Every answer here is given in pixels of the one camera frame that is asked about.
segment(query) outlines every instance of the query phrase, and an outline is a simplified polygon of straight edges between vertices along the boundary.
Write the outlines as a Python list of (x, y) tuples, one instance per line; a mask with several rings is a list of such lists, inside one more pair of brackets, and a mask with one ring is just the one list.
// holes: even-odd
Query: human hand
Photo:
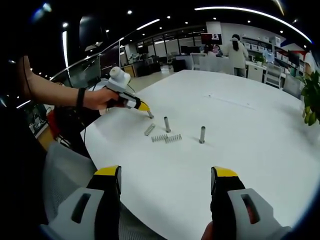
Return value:
[(85, 91), (83, 106), (92, 109), (92, 110), (102, 110), (108, 107), (109, 100), (119, 100), (119, 94), (103, 87), (97, 91)]
[(213, 223), (210, 222), (205, 230), (204, 230), (204, 233), (202, 235), (202, 238), (201, 240), (213, 240), (213, 237), (214, 237), (214, 234), (213, 234), (213, 231), (214, 231), (214, 228), (213, 228)]

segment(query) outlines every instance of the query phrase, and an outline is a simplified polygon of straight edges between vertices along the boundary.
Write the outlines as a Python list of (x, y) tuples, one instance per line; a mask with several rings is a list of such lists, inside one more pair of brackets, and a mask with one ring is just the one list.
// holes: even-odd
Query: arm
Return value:
[[(78, 89), (55, 84), (30, 70), (28, 56), (21, 57), (17, 62), (17, 78), (21, 92), (27, 99), (36, 100), (42, 104), (56, 106), (76, 106)], [(105, 109), (110, 99), (117, 100), (118, 94), (102, 88), (98, 91), (86, 91), (83, 106), (89, 109)]]
[(222, 52), (223, 55), (225, 56), (229, 56), (229, 45), (227, 45), (225, 48), (224, 48), (224, 51)]
[(243, 55), (244, 57), (247, 59), (249, 58), (249, 53), (248, 53), (248, 50), (245, 48), (245, 46), (241, 43), (241, 46), (242, 46), (242, 51), (243, 51)]

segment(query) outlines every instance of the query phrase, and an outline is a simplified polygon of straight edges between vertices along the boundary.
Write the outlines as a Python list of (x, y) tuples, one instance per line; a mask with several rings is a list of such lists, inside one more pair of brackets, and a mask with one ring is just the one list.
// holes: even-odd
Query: computer monitor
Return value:
[(202, 33), (201, 43), (204, 45), (222, 45), (221, 33)]
[(199, 54), (201, 52), (199, 46), (189, 46), (188, 50), (189, 50), (189, 53), (195, 53), (195, 54)]
[(188, 46), (181, 46), (181, 53), (182, 54), (190, 54)]
[(288, 60), (295, 64), (295, 67), (298, 68), (300, 65), (300, 58), (297, 54), (295, 54), (293, 51), (288, 51)]
[(148, 50), (147, 46), (138, 47), (138, 53), (139, 54), (147, 54), (148, 52), (149, 52), (149, 50)]

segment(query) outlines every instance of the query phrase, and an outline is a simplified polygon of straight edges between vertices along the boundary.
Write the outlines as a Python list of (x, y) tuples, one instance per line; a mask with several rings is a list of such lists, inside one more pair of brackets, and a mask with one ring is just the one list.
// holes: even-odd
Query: white cabinet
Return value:
[(248, 79), (262, 83), (264, 70), (258, 66), (248, 65)]

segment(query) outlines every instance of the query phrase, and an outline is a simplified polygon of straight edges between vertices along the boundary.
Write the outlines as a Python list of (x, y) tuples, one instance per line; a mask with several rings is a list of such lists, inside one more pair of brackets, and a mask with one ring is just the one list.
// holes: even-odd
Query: white shirt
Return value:
[(315, 58), (314, 58), (314, 56), (312, 55), (311, 52), (308, 52), (308, 53), (305, 55), (304, 61), (305, 61), (306, 64), (309, 64), (312, 72), (315, 72), (315, 71), (317, 70), (316, 61), (315, 61)]
[(214, 56), (214, 57), (216, 56), (216, 54), (213, 51), (208, 51), (207, 55), (208, 56)]
[(232, 42), (230, 42), (226, 49), (225, 52), (223, 53), (224, 55), (229, 56), (229, 59), (231, 61), (231, 64), (234, 68), (237, 69), (245, 69), (246, 68), (246, 58), (249, 57), (249, 53), (245, 46), (238, 41), (239, 49), (238, 51), (234, 50), (234, 46)]

